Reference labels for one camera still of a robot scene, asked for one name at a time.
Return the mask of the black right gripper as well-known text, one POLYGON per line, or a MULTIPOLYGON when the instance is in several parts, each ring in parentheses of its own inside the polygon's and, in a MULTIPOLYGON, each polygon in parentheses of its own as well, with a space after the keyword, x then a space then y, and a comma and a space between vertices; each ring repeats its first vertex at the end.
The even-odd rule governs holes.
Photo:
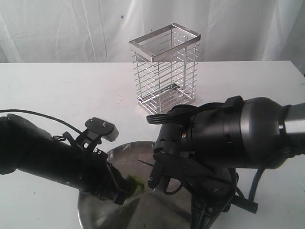
POLYGON ((237 187, 234 168, 207 167, 192 158, 167 153, 156 153, 153 158, 164 166, 165 195, 175 195, 182 188, 191 194, 192 229, 210 228, 231 205, 257 212, 258 204, 246 199, 237 187))

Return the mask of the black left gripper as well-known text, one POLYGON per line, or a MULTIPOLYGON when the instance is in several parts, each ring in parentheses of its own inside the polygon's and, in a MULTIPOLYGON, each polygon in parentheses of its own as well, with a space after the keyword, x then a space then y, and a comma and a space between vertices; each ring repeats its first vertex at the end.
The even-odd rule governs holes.
POLYGON ((85 169, 87 186, 81 191, 86 194, 122 205, 136 191, 136 180, 130 175, 123 177, 108 161, 108 154, 101 150, 94 150, 90 154, 85 169))

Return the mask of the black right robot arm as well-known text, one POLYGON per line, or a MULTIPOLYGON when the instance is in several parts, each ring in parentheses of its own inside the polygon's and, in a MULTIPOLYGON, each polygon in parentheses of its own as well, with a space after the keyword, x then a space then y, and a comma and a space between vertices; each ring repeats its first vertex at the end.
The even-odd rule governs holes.
POLYGON ((191 228, 208 229, 235 205, 256 213, 262 174, 305 152, 305 105, 280 105, 266 97, 201 106, 176 105, 147 116, 160 125, 148 179, 153 190, 169 183, 191 194, 191 228))

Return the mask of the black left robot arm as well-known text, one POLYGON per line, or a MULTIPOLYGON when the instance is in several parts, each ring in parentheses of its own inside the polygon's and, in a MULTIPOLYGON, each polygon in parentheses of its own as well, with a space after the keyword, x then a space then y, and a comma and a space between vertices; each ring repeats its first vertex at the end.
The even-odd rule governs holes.
POLYGON ((65 132, 66 144, 21 116, 1 117, 0 173, 20 170, 122 205, 135 193, 137 182, 123 177, 108 155, 96 149, 102 138, 113 142, 119 132, 114 124, 95 117, 85 126, 76 139, 65 132))

